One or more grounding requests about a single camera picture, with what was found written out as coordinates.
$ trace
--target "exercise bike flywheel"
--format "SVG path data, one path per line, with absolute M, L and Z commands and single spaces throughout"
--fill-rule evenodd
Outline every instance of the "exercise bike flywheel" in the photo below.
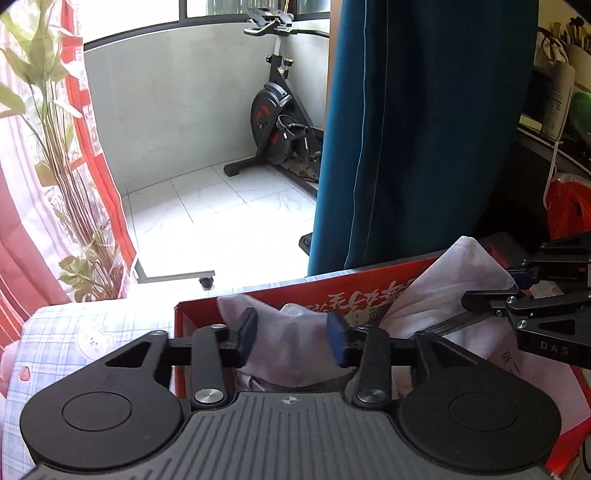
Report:
M 265 142 L 265 130 L 268 123 L 274 122 L 277 118 L 275 111 L 280 104 L 280 95 L 281 92 L 279 91 L 275 92 L 270 88 L 263 88 L 252 101 L 251 129 L 257 147 Z M 281 114 L 291 116 L 293 111 L 289 107 L 285 107 Z M 291 141 L 284 136 L 283 132 L 277 128 L 277 125 L 274 125 L 263 150 L 264 157 L 270 164 L 280 165 L 291 157 L 292 152 Z

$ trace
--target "white cord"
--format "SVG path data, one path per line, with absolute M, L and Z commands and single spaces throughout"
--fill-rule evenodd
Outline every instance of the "white cord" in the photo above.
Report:
M 558 144 L 559 141 L 557 140 L 554 143 L 554 151 L 552 152 L 552 161 L 550 162 L 550 171 L 548 172 L 548 179 L 546 180 L 546 187 L 544 188 L 544 208 L 548 210 L 548 206 L 546 205 L 546 196 L 548 195 L 548 190 L 550 188 L 550 182 L 552 181 L 552 177 L 554 173 L 556 173 L 556 155 L 558 155 Z

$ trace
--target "pink curtain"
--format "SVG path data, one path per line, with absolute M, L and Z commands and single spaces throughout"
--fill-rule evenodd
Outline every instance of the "pink curtain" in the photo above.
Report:
M 0 16 L 0 139 L 4 351 L 39 307 L 125 297 L 135 259 L 97 135 L 75 0 L 19 0 Z

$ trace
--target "cartoon bear print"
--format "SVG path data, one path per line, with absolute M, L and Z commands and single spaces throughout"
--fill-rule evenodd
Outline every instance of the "cartoon bear print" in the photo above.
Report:
M 90 323 L 76 336 L 76 346 L 88 360 L 95 361 L 105 356 L 115 339 L 100 331 L 98 323 Z

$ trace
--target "blue curtain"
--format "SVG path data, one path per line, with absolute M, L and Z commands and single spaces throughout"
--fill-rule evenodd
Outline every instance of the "blue curtain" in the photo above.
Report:
M 343 0 L 309 274 L 470 234 L 517 134 L 538 0 Z

